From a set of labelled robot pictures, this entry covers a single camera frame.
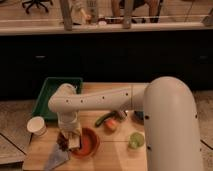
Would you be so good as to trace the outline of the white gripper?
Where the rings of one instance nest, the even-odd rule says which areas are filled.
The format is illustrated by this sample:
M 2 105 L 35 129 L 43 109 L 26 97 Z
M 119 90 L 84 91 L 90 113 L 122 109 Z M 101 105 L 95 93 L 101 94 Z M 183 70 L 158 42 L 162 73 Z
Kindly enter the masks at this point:
M 58 126 L 62 134 L 68 138 L 71 133 L 82 135 L 81 124 L 76 113 L 60 114 L 58 116 Z

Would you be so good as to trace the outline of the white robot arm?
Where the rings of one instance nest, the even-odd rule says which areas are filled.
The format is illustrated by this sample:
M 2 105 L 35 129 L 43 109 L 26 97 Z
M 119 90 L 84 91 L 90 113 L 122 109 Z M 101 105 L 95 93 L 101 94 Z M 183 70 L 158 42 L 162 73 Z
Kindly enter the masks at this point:
M 198 113 L 189 87 L 175 77 L 74 94 L 60 86 L 48 102 L 64 131 L 79 110 L 136 110 L 144 114 L 148 171 L 204 171 Z

